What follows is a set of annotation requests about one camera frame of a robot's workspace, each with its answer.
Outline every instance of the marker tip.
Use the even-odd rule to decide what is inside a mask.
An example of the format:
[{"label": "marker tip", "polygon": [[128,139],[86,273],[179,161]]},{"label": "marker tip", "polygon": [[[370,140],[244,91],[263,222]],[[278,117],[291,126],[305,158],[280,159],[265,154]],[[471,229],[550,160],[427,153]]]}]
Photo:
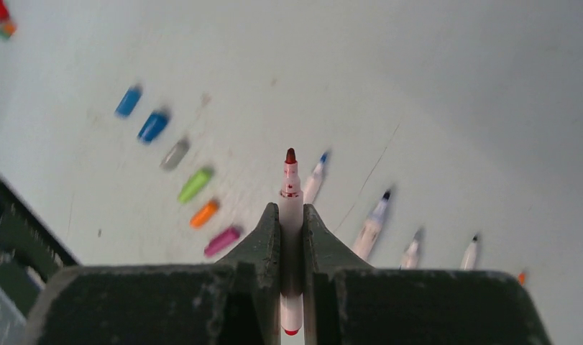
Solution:
[{"label": "marker tip", "polygon": [[526,281],[526,271],[523,270],[519,275],[518,275],[518,282],[520,282],[520,285],[524,285],[524,282]]},{"label": "marker tip", "polygon": [[297,163],[298,161],[295,160],[295,150],[293,148],[290,148],[287,150],[287,159],[285,160],[285,163],[287,164],[294,164]]},{"label": "marker tip", "polygon": [[416,241],[421,241],[424,235],[424,228],[419,228],[417,232],[414,234],[414,239]]},{"label": "marker tip", "polygon": [[325,163],[325,161],[327,161],[327,155],[329,154],[328,151],[325,151],[325,153],[323,153],[323,155],[321,156],[321,159],[319,160],[319,162],[321,163]]}]

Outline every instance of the white table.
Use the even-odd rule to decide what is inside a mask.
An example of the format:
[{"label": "white table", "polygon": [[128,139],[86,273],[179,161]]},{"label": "white table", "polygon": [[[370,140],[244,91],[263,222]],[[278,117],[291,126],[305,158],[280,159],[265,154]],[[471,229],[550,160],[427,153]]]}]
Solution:
[{"label": "white table", "polygon": [[[83,264],[214,261],[215,233],[276,200],[288,147],[304,178],[331,149],[316,208],[344,243],[394,184],[374,266],[424,225],[421,266],[457,267],[478,231],[479,267],[527,267],[552,340],[583,344],[583,1],[8,2],[0,175]],[[139,144],[161,105],[171,123]],[[216,176],[179,206],[203,165]]]}]

